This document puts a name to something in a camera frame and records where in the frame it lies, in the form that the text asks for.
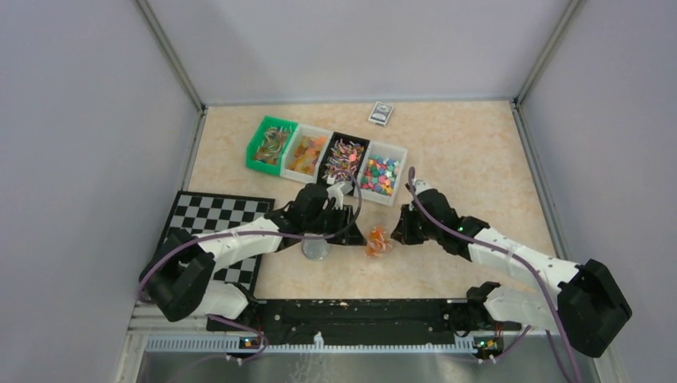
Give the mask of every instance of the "gray floor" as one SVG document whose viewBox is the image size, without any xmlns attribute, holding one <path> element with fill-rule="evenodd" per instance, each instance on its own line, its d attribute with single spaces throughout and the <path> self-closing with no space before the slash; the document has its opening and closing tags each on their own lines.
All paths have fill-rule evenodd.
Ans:
<svg viewBox="0 0 677 383">
<path fill-rule="evenodd" d="M 566 359 L 564 351 L 560 354 Z M 137 383 L 165 383 L 186 366 L 204 357 L 199 353 L 147 353 Z M 579 357 L 584 381 L 597 382 L 592 361 Z M 566 383 L 548 342 L 530 336 L 518 349 L 496 365 L 453 361 L 436 354 L 268 354 L 239 367 L 235 362 L 214 359 L 184 370 L 174 382 L 266 382 L 266 383 L 375 383 L 455 382 Z"/>
</svg>

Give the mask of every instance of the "checkerboard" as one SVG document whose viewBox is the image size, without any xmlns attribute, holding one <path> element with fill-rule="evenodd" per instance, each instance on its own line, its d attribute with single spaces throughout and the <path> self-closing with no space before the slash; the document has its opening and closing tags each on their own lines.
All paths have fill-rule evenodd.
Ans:
<svg viewBox="0 0 677 383">
<path fill-rule="evenodd" d="M 160 244 L 170 230 L 185 229 L 190 234 L 211 233 L 251 222 L 273 210 L 274 199 L 179 191 L 164 225 Z M 214 279 L 239 282 L 254 293 L 261 255 L 250 257 L 218 270 Z"/>
</svg>

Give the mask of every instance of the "table top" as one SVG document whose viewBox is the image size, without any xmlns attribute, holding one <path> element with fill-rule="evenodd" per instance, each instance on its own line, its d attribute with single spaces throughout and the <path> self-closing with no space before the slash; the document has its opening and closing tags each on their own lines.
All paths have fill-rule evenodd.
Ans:
<svg viewBox="0 0 677 383">
<path fill-rule="evenodd" d="M 303 186 L 244 165 L 264 116 L 276 116 L 409 149 L 406 166 L 444 193 L 459 215 L 489 222 L 511 239 L 554 254 L 543 211 L 507 101 L 395 103 L 388 125 L 367 122 L 373 103 L 211 107 L 189 191 L 268 197 L 282 207 Z M 400 186 L 393 207 L 364 201 L 358 226 L 389 231 L 411 201 Z M 356 205 L 357 200 L 346 198 Z M 380 259 L 365 247 L 333 246 L 320 262 L 300 246 L 263 256 L 257 298 L 463 298 L 485 281 L 523 287 L 505 275 L 445 253 L 436 243 L 395 243 Z"/>
</svg>

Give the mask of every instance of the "playing card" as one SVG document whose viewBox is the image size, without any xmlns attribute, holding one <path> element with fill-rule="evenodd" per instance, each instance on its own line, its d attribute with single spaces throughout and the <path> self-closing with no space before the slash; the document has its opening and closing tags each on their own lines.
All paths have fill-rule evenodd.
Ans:
<svg viewBox="0 0 677 383">
<path fill-rule="evenodd" d="M 376 105 L 374 105 L 374 109 L 371 111 L 371 114 L 369 115 L 368 121 L 381 126 L 386 126 L 386 123 L 388 122 L 388 119 L 390 119 L 390 115 L 392 113 L 392 105 L 386 105 L 382 102 L 377 102 Z"/>
</svg>

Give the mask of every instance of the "white wall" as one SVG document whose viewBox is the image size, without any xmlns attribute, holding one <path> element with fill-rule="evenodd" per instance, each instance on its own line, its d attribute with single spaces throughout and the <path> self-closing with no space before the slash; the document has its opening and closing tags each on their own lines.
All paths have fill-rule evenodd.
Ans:
<svg viewBox="0 0 677 383">
<path fill-rule="evenodd" d="M 207 104 L 512 98 L 568 0 L 150 0 Z"/>
<path fill-rule="evenodd" d="M 606 263 L 634 316 L 633 381 L 674 381 L 677 2 L 587 2 L 525 105 L 572 255 Z"/>
<path fill-rule="evenodd" d="M 0 381 L 110 381 L 196 112 L 133 2 L 0 9 Z"/>
</svg>

